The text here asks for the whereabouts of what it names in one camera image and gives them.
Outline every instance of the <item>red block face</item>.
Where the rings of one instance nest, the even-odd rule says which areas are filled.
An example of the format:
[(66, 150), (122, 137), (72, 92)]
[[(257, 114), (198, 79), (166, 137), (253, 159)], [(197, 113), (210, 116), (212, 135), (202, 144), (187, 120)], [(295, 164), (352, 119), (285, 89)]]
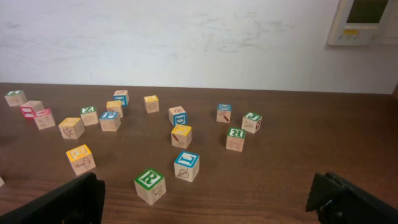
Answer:
[(38, 117), (38, 116), (44, 116), (44, 115), (49, 115), (49, 114), (51, 114), (51, 109), (45, 109), (45, 110), (41, 110), (41, 111), (36, 112), (34, 114), (34, 116)]
[(25, 118), (34, 118), (35, 112), (31, 107), (20, 107)]

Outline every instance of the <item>thermostat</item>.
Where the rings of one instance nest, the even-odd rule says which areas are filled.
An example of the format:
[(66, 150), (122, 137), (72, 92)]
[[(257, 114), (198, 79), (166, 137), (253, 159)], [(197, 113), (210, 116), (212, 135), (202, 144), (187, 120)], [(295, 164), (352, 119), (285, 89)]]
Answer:
[(341, 0), (330, 45), (374, 45), (390, 21), (397, 0)]

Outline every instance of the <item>yellow label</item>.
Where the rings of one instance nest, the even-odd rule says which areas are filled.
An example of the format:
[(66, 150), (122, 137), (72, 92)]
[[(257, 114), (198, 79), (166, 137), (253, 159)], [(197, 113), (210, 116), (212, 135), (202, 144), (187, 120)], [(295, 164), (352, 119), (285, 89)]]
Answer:
[(345, 35), (358, 35), (359, 34), (359, 30), (344, 30), (344, 34)]
[(192, 128), (189, 127), (189, 126), (178, 124), (173, 129), (172, 134), (179, 134), (179, 135), (182, 135), (182, 136), (186, 136), (191, 131), (191, 129)]
[(157, 98), (156, 95), (153, 95), (153, 96), (145, 96), (144, 100), (145, 100), (145, 102), (148, 103), (148, 102), (152, 102), (152, 101), (158, 101), (159, 99)]
[(73, 127), (77, 122), (80, 121), (80, 118), (65, 118), (59, 126), (68, 126), (68, 127)]
[(90, 154), (91, 151), (88, 149), (87, 145), (85, 144), (67, 151), (67, 156), (70, 162), (76, 161)]
[(106, 103), (107, 108), (115, 107), (115, 106), (122, 106), (122, 101), (120, 100), (114, 100), (114, 101), (108, 101)]

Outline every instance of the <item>wooden alphabet block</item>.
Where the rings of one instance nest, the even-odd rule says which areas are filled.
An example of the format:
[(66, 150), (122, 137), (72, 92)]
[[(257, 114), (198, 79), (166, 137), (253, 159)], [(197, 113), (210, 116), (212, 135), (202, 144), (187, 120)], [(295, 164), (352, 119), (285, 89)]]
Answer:
[(98, 114), (95, 106), (89, 106), (80, 110), (80, 116), (84, 126), (98, 124)]
[(138, 176), (134, 184), (137, 194), (149, 205), (153, 205), (166, 193), (166, 182), (164, 176), (154, 169), (148, 169)]
[(217, 107), (217, 122), (229, 123), (231, 121), (232, 105), (219, 104)]
[(22, 90), (9, 91), (4, 97), (9, 106), (20, 106), (27, 101), (25, 93)]
[(186, 149), (192, 140), (192, 128), (178, 124), (172, 131), (172, 145)]
[(122, 101), (120, 100), (108, 101), (106, 103), (106, 109), (109, 112), (118, 112), (118, 116), (120, 118), (123, 117)]
[(226, 137), (225, 148), (241, 152), (243, 150), (246, 131), (239, 128), (230, 128)]
[(35, 112), (44, 110), (43, 103), (41, 101), (30, 100), (19, 107), (25, 118), (34, 118)]
[(85, 144), (67, 151), (67, 156), (76, 175), (80, 175), (95, 167), (93, 155)]
[(127, 90), (116, 90), (113, 99), (122, 101), (122, 106), (126, 107), (129, 104), (129, 92)]
[(181, 106), (170, 108), (169, 120), (173, 126), (177, 124), (187, 124), (187, 112), (185, 112)]
[(78, 139), (85, 132), (85, 127), (80, 118), (65, 118), (58, 127), (65, 139)]
[(156, 95), (144, 97), (145, 110), (147, 113), (153, 113), (159, 111), (159, 99)]
[(39, 130), (55, 126), (54, 115), (51, 109), (45, 109), (34, 113), (34, 119)]
[(256, 133), (260, 129), (262, 116), (255, 113), (247, 113), (243, 116), (242, 129), (249, 131), (250, 133)]
[(174, 161), (174, 174), (176, 178), (193, 182), (199, 172), (199, 155), (182, 151)]
[(118, 112), (104, 112), (99, 118), (102, 131), (117, 131), (120, 127)]

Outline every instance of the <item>brown tabletop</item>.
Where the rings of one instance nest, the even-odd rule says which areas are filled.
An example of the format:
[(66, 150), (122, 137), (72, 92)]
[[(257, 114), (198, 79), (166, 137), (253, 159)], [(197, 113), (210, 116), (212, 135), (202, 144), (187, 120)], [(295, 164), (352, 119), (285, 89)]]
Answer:
[[(101, 114), (115, 90), (130, 96), (117, 132), (88, 126), (79, 139), (63, 139), (58, 126), (39, 131), (0, 100), (0, 214), (74, 179), (65, 152), (82, 144), (106, 183), (103, 223), (318, 223), (305, 204), (314, 173), (329, 171), (398, 208), (398, 101), (389, 95), (6, 83), (0, 90), (41, 100), (57, 124), (86, 106)], [(160, 112), (146, 113), (149, 95), (159, 97)], [(231, 123), (215, 121), (218, 103), (233, 106)], [(192, 127), (187, 150), (200, 155), (192, 183), (174, 177), (183, 150), (171, 145), (175, 106)], [(260, 130), (246, 134), (243, 152), (225, 149), (228, 128), (247, 112), (262, 115)], [(134, 186), (149, 167), (167, 186), (154, 205)]]

